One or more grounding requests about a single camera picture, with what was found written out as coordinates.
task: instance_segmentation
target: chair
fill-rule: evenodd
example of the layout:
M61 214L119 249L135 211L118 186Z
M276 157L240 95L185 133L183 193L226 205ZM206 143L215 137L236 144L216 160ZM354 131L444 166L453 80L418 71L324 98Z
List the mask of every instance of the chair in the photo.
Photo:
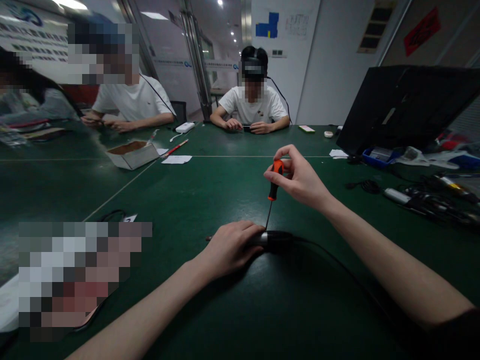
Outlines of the chair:
M170 101L172 110L176 114L176 118L180 122L177 126L187 122L187 103L185 101Z

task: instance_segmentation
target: white t-shirt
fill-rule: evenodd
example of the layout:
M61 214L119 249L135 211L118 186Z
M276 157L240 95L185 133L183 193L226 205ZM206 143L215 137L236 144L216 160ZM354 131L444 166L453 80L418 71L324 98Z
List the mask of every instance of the white t-shirt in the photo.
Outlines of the white t-shirt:
M260 101L249 103L244 86L232 87L218 102L227 113L238 111L238 121L242 124L258 122L271 123L288 115L280 96L270 86L263 91Z
M176 115L163 86L152 77L145 76L145 78ZM171 113L146 80L140 76L140 81L134 85L100 85L92 109L105 114L111 114L118 110L127 121L137 121L159 114Z

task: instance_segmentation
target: open cardboard box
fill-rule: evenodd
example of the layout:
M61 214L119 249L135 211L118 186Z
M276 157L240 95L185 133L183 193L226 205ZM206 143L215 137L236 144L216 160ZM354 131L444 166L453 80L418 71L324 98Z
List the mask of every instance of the open cardboard box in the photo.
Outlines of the open cardboard box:
M106 154L119 168L134 170L159 158L157 149L146 141L133 141L127 145L107 150Z

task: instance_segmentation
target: wall outlet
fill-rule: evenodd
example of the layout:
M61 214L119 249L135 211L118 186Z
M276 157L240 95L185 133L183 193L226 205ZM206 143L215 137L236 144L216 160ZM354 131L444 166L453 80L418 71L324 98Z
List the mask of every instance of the wall outlet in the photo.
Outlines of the wall outlet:
M272 49L267 51L269 58L286 58L287 52L282 49Z

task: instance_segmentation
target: blue sign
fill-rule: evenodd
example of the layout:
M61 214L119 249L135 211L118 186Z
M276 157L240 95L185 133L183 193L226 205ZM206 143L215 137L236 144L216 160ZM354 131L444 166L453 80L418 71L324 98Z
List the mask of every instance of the blue sign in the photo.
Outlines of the blue sign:
M38 27L44 26L42 19L40 19L40 17L29 8L18 7L13 3L7 3L6 5L8 6L10 13L15 17L15 19L24 21L26 23L32 23L33 25L36 25Z
M269 12L268 23L258 23L255 25L255 36L262 38L275 39L279 35L279 13Z

